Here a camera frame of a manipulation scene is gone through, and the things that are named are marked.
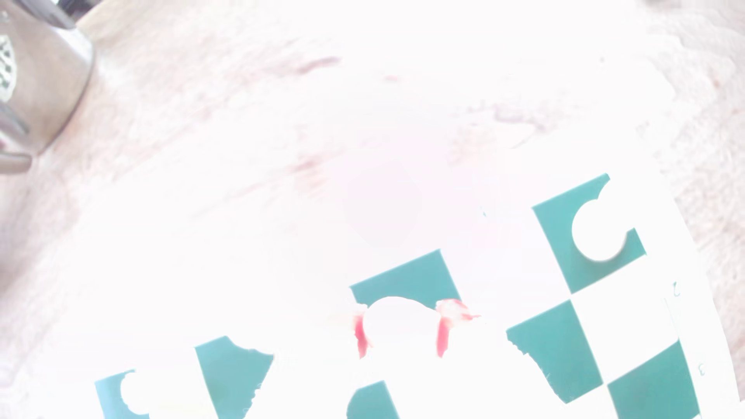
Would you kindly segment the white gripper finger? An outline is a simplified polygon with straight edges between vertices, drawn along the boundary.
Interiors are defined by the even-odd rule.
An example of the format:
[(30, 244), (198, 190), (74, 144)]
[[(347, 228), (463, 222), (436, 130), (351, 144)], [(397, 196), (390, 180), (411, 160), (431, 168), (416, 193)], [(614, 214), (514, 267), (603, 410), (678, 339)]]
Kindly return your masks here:
[(251, 418), (346, 418), (357, 386), (358, 330), (365, 309), (294, 320), (279, 334), (274, 361), (256, 390)]
[(402, 417), (566, 417), (536, 361), (460, 300), (403, 298), (402, 325), (420, 356), (402, 377)]

